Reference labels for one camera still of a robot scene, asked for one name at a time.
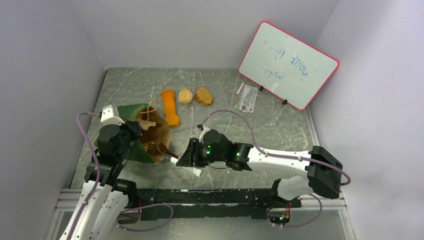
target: metal frame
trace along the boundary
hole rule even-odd
[[[316,146],[320,145],[317,132],[315,130],[314,122],[312,120],[309,108],[305,110],[308,116],[309,130],[312,136],[312,143]],[[45,240],[55,240],[62,222],[65,212],[73,212],[77,206],[78,200],[81,195],[81,189],[62,189],[53,212],[53,216],[45,237]],[[355,233],[353,231],[351,220],[349,218],[348,208],[345,203],[343,193],[340,193],[338,199],[319,198],[322,202],[323,210],[338,211],[341,226],[346,240],[355,240]],[[317,211],[320,205],[316,199],[309,195],[300,197],[302,207],[292,208],[292,211]],[[282,212],[284,208],[273,208],[271,212]]]

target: red whiteboard frame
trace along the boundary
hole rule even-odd
[[[329,57],[329,58],[331,58],[331,59],[333,59],[334,61],[336,61],[336,62],[337,62],[337,66],[336,66],[336,67],[335,67],[335,69],[332,71],[332,73],[330,74],[330,76],[328,76],[328,78],[325,80],[325,82],[321,85],[321,87],[318,89],[318,91],[316,91],[316,93],[313,95],[313,97],[310,99],[310,101],[306,104],[306,106],[305,106],[303,109],[299,109],[299,108],[297,108],[296,106],[292,105],[290,102],[287,102],[288,104],[292,105],[292,106],[293,106],[295,109],[297,109],[297,110],[305,110],[305,109],[309,106],[309,104],[312,102],[312,100],[315,98],[315,96],[316,96],[316,95],[317,95],[317,94],[321,91],[321,89],[322,89],[322,88],[323,88],[323,86],[327,83],[327,81],[328,81],[328,80],[329,80],[329,79],[333,76],[333,74],[334,74],[334,73],[336,72],[336,70],[339,68],[340,62],[339,62],[339,60],[335,59],[334,57],[332,57],[332,56],[328,55],[327,53],[325,53],[325,52],[323,52],[323,51],[319,50],[318,48],[316,48],[316,47],[314,47],[314,46],[312,46],[312,45],[308,44],[307,42],[304,42],[304,41],[300,40],[300,39],[299,39],[299,38],[297,38],[296,36],[294,36],[294,35],[292,35],[292,34],[290,34],[290,33],[286,32],[286,31],[284,31],[283,29],[281,29],[281,28],[279,28],[279,27],[275,26],[274,24],[272,24],[272,23],[270,23],[270,22],[268,22],[268,21],[262,21],[262,22],[260,22],[260,23],[259,23],[259,26],[257,27],[257,30],[256,30],[256,32],[255,32],[255,34],[254,34],[254,36],[253,36],[253,38],[252,38],[252,41],[250,42],[249,47],[247,48],[246,53],[245,53],[245,54],[244,54],[244,56],[243,56],[243,60],[241,60],[241,63],[240,63],[240,65],[238,66],[238,72],[239,72],[241,75],[243,75],[245,78],[247,78],[247,79],[249,79],[250,81],[254,82],[255,84],[260,85],[259,83],[257,83],[257,82],[256,82],[256,81],[254,81],[253,79],[251,79],[251,78],[247,77],[246,75],[244,75],[244,74],[240,71],[240,67],[242,66],[243,61],[245,60],[245,57],[246,57],[246,55],[248,54],[249,49],[251,48],[251,45],[252,45],[252,43],[253,43],[253,40],[255,39],[256,34],[258,33],[259,28],[261,27],[261,24],[263,24],[263,23],[265,23],[265,24],[269,24],[269,25],[273,26],[274,28],[276,28],[276,29],[280,30],[281,32],[283,32],[283,33],[285,33],[285,34],[287,34],[287,35],[291,36],[292,38],[294,38],[294,39],[298,40],[299,42],[301,42],[301,43],[303,43],[303,44],[307,45],[307,46],[308,46],[308,47],[310,47],[310,48],[315,49],[316,51],[318,51],[318,52],[320,52],[320,53],[322,53],[322,54],[326,55],[327,57]],[[270,90],[266,89],[265,87],[263,87],[263,89],[265,89],[265,90],[267,90],[268,92],[272,93],[272,94],[273,94],[273,95],[275,95],[277,98],[279,98],[279,99],[281,99],[281,100],[285,100],[284,98],[282,98],[282,97],[278,96],[277,94],[275,94],[275,93],[273,93],[272,91],[270,91]]]

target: gray wall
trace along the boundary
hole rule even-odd
[[[238,68],[268,20],[314,44],[339,0],[71,0],[107,67]]]
[[[104,73],[68,1],[0,0],[0,239],[44,238]]]
[[[341,0],[317,46],[340,68],[312,102],[344,163],[358,240],[424,239],[424,2]]]

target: green fabric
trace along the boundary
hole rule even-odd
[[[118,112],[119,116],[126,118],[130,121],[135,121],[137,113],[139,113],[141,110],[147,108],[149,105],[147,103],[141,103],[141,104],[133,104],[133,105],[125,105],[125,106],[118,106]],[[145,151],[145,149],[142,147],[142,145],[139,143],[139,141],[133,141],[131,142],[131,150],[127,151],[125,155],[125,159],[135,162],[142,162],[142,163],[155,163],[150,155]]]

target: table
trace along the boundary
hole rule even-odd
[[[184,87],[202,86],[221,83],[232,110],[237,110],[240,100],[235,95],[241,83],[257,86],[238,73],[237,69],[191,69],[191,68],[121,68],[112,67],[107,70],[103,86],[95,107],[100,112],[109,104],[117,106],[148,103],[151,94],[156,90],[182,89]],[[282,100],[267,91],[259,92],[253,113],[243,113],[254,128],[256,141],[261,147],[285,151],[310,150],[315,140],[308,111],[299,111],[291,105],[282,105]],[[238,117],[231,120],[215,122],[207,125],[224,133],[232,142],[252,143],[247,125]],[[94,118],[88,130],[88,137],[94,141],[100,128],[100,120]],[[188,127],[172,131],[173,139],[188,141],[190,137],[198,137],[200,131],[196,127]],[[182,154],[185,147],[179,142],[171,142],[170,149]],[[71,188],[81,188],[86,167],[91,160],[91,153],[84,144],[76,167]],[[215,167],[224,167],[223,163],[214,163]],[[120,179],[131,180],[138,188],[270,188],[278,178],[290,178],[287,173],[266,171],[233,171],[231,169],[213,169],[206,167],[201,177],[178,168],[164,161],[161,164],[128,162],[119,175]],[[58,234],[60,235],[70,218],[71,212],[62,217]],[[316,215],[316,210],[297,211],[293,224],[308,221]],[[134,228],[157,226],[158,221],[143,221]],[[272,229],[264,224],[256,224],[258,220],[248,217],[237,218],[185,218],[173,219],[161,230],[153,232],[128,232],[113,227],[108,239],[144,239],[144,240],[194,240],[194,239],[258,239],[292,237],[293,239],[345,239],[340,213],[337,210],[326,210],[320,219],[305,228]]]

